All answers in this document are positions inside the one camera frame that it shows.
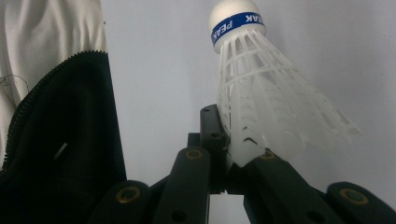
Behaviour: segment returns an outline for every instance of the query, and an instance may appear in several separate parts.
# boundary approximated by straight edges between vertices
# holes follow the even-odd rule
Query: shuttlecock feather
[[[242,25],[233,27],[238,22]],[[220,53],[220,119],[230,136],[229,153],[239,166],[264,154],[266,148],[288,160],[307,143],[329,150],[339,136],[360,133],[264,37],[262,19],[251,1],[221,2],[211,23],[212,40]]]

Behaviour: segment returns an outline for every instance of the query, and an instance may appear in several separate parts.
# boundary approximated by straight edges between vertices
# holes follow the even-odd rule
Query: brass screw insert
[[[266,149],[264,155],[260,156],[260,158],[263,160],[272,160],[275,158],[275,154],[271,150]]]
[[[198,149],[191,149],[186,152],[186,157],[189,160],[198,160],[202,158],[202,152]]]
[[[356,205],[365,205],[369,203],[369,199],[366,197],[366,195],[355,189],[341,189],[340,194],[343,196],[343,198]]]
[[[136,186],[129,186],[117,192],[116,199],[119,203],[131,203],[140,196],[140,189]]]

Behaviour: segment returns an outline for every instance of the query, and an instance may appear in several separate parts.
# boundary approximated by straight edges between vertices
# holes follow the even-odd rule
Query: white fabric
[[[0,2],[0,165],[8,125],[23,97],[57,64],[106,51],[100,0]]]

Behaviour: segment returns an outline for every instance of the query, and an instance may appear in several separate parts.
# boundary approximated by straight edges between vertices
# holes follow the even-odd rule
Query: blue band
[[[255,12],[244,12],[233,15],[224,21],[219,22],[212,31],[213,46],[215,46],[216,42],[218,42],[222,36],[231,30],[252,23],[264,25],[264,23],[262,23],[262,16]]]

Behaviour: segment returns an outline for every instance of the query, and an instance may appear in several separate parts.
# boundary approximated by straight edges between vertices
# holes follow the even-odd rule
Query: dark fabric
[[[126,179],[107,55],[72,57],[19,107],[0,175],[0,223],[86,223]]]

